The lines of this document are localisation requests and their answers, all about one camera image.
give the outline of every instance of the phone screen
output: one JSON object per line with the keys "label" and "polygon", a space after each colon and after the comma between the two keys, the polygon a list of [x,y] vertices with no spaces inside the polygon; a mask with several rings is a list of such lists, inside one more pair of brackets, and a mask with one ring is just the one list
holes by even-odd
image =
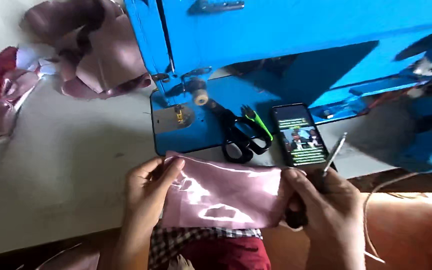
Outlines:
{"label": "phone screen", "polygon": [[273,113],[288,165],[323,165],[328,151],[306,105],[277,106]]}

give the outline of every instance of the video on phone screen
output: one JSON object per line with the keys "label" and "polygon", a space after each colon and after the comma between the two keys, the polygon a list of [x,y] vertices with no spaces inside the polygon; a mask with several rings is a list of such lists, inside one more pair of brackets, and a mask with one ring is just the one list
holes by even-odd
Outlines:
{"label": "video on phone screen", "polygon": [[278,107],[274,113],[284,147],[291,154],[294,166],[326,161],[323,140],[303,105]]}

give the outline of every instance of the thread spool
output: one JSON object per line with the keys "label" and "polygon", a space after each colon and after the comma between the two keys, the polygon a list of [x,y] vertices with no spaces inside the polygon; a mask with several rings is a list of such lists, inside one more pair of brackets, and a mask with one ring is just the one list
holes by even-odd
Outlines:
{"label": "thread spool", "polygon": [[197,89],[193,92],[191,92],[192,95],[192,101],[198,105],[203,106],[208,102],[208,92],[206,89]]}

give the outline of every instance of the needle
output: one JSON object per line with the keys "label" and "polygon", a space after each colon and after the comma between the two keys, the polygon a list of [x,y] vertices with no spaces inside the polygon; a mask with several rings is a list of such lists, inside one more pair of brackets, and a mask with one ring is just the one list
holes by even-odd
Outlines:
{"label": "needle", "polygon": [[344,132],[341,138],[339,138],[339,141],[334,145],[333,149],[331,149],[331,152],[329,153],[328,159],[326,161],[326,165],[322,170],[323,177],[326,177],[329,166],[331,166],[331,163],[333,163],[336,155],[339,153],[339,150],[341,150],[341,148],[343,147],[344,141],[346,141],[346,135],[348,135],[348,133]]}

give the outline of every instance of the black scissors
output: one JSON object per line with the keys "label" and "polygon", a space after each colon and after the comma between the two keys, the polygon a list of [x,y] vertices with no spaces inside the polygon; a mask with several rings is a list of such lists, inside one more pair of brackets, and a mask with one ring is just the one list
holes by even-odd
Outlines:
{"label": "black scissors", "polygon": [[[232,163],[246,163],[253,158],[253,151],[257,155],[261,155],[271,146],[271,138],[268,133],[254,121],[246,117],[236,116],[231,110],[224,108],[212,98],[203,106],[216,116],[219,125],[223,129],[224,140],[221,148],[227,161]],[[249,126],[249,128],[254,131],[256,137],[262,138],[266,145],[264,147],[257,145],[248,135],[235,126],[236,123]],[[234,158],[229,156],[227,146],[230,143],[234,143],[241,151],[240,157]]]}

